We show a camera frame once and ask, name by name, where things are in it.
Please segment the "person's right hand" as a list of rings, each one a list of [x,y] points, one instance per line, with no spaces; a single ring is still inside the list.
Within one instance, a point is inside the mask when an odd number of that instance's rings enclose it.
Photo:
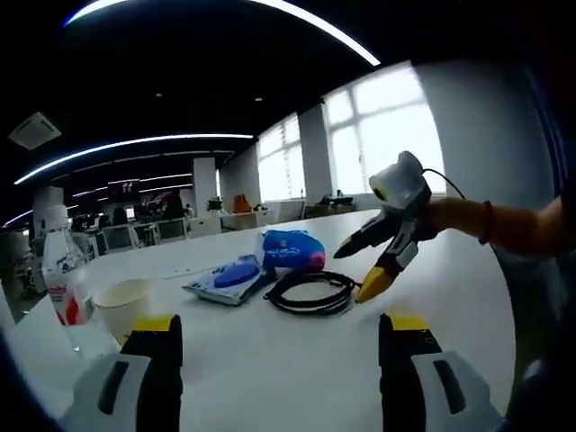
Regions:
[[[458,230],[479,239],[486,229],[485,207],[456,198],[431,201],[418,214],[414,238],[431,240],[444,230]]]

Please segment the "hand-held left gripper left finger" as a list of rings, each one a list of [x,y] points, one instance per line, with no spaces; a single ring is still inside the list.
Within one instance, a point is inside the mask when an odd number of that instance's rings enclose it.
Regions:
[[[73,431],[178,431],[183,380],[182,322],[177,315],[139,320],[117,354],[78,379]]]

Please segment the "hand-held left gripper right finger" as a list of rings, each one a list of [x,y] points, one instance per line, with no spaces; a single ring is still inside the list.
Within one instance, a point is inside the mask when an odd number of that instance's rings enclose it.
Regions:
[[[384,431],[493,431],[490,387],[423,319],[379,318]]]

